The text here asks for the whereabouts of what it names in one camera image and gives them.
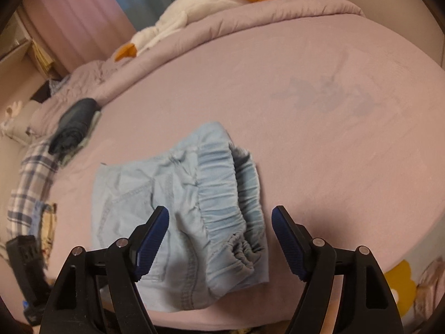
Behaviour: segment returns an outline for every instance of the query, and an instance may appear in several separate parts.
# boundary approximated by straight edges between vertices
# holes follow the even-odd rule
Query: metal screw
[[[360,246],[359,251],[363,255],[369,255],[369,253],[371,252],[371,251],[369,251],[369,249],[366,246]]]
[[[127,239],[119,239],[116,241],[117,247],[124,247],[127,246],[128,240]]]
[[[312,243],[313,243],[315,246],[318,246],[318,247],[323,247],[324,244],[325,244],[324,240],[323,240],[323,239],[319,239],[319,238],[313,239],[313,240],[312,240]]]
[[[74,249],[72,249],[71,253],[74,256],[80,255],[83,252],[83,247],[76,246]]]

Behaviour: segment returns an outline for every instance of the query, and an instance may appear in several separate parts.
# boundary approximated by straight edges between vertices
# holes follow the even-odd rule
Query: yellow flower
[[[411,268],[408,261],[403,260],[385,274],[391,292],[394,296],[399,314],[403,317],[416,299],[416,283],[411,280]]]

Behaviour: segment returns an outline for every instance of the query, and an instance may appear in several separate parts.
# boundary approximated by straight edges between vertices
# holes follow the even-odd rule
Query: bed
[[[408,261],[407,280],[444,253],[445,72],[344,0],[260,4],[188,26],[91,92],[103,116],[50,192],[58,219],[49,276],[72,247],[91,244],[101,163],[155,156],[208,121],[222,123],[257,163],[270,282],[207,309],[150,312],[154,324],[219,330],[290,319],[303,285],[271,229],[277,204],[336,247],[367,245],[385,272]],[[37,117],[60,106],[42,108]]]

